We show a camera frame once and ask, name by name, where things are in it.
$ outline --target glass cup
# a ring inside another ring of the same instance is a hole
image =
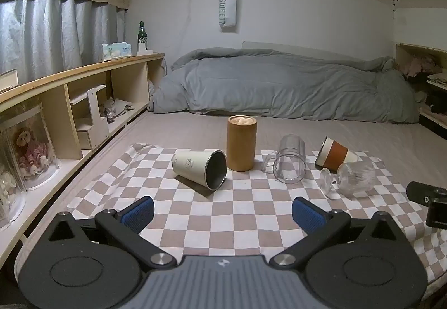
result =
[[[293,184],[301,181],[306,173],[305,142],[296,135],[286,135],[279,143],[279,149],[264,159],[262,171],[272,174],[280,182]]]
[[[327,168],[321,169],[318,185],[330,197],[333,183],[338,184],[343,195],[365,192],[374,187],[375,168],[370,161],[345,162],[334,176]]]

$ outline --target blue gripper pad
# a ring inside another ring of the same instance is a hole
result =
[[[326,224],[328,214],[307,199],[296,197],[292,202],[292,218],[309,235]]]
[[[117,219],[135,233],[140,233],[153,220],[154,201],[151,197],[142,197],[117,213]]]

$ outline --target clothes pile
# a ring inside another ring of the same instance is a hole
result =
[[[127,111],[133,110],[132,103],[113,99],[109,99],[104,104],[99,106],[101,117],[107,117],[107,123],[112,123],[118,116],[124,115]]]
[[[435,58],[430,54],[413,55],[413,58],[398,65],[397,68],[406,77],[416,77],[419,73],[436,74],[443,71],[442,67],[436,63]]]
[[[443,71],[442,73],[432,74],[428,76],[432,82],[436,82],[438,84],[442,84],[443,86],[447,86],[447,71]]]

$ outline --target wooden cylinder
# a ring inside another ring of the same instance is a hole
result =
[[[254,165],[258,122],[249,116],[231,116],[227,125],[227,166],[234,171],[247,171]]]

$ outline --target checkered tablecloth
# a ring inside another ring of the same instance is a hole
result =
[[[286,185],[263,173],[261,162],[272,152],[263,150],[256,153],[251,171],[228,170],[222,187],[211,195],[176,177],[171,159],[177,151],[185,149],[131,146],[105,174],[79,192],[67,209],[77,219],[88,218],[105,208],[121,210],[148,195],[155,202],[155,217],[140,235],[178,261],[183,254],[259,253],[269,260],[305,236],[291,216],[292,201],[301,196],[325,211],[341,209],[353,218],[370,218],[378,210],[389,212],[414,246],[429,282],[447,270],[446,231],[427,227],[426,208],[409,202],[405,188],[383,162],[366,152],[356,154],[373,162],[374,189],[349,198],[334,193],[335,199],[329,200],[316,181],[320,176],[314,165],[317,151],[306,156],[308,170],[299,183]]]

